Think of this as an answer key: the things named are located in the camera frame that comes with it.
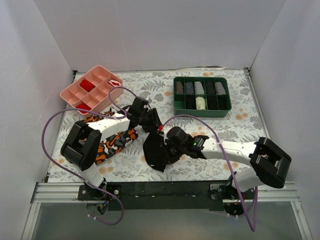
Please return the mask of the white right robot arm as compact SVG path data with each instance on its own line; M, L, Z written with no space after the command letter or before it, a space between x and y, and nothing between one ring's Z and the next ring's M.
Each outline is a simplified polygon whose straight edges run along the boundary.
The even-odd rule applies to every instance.
M227 195L237 199L249 189L267 185L282 189L292 158L267 137L256 142L219 142L207 135L191 136L175 126L164 134L164 142L171 153L193 159L224 159L248 166L235 172L226 186Z

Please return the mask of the black underwear beige waistband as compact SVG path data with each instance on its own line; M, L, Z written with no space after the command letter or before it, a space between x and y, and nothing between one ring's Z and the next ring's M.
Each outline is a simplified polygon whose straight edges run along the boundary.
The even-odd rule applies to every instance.
M143 143L143 153L147 164L160 172L164 172L172 157L164 137L157 132L149 133Z

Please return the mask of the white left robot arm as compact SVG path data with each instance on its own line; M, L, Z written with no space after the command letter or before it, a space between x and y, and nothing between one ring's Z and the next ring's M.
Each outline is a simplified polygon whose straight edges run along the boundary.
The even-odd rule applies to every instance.
M77 121L66 140L60 153L73 164L83 181L90 186L89 194L95 200L106 196L106 187L102 184L105 178L100 174L96 158L102 141L111 144L108 138L116 139L122 133L129 133L135 127L141 126L146 133L154 132L162 125L156 108L151 108L149 102L136 97L126 109L119 110L111 116L85 122Z

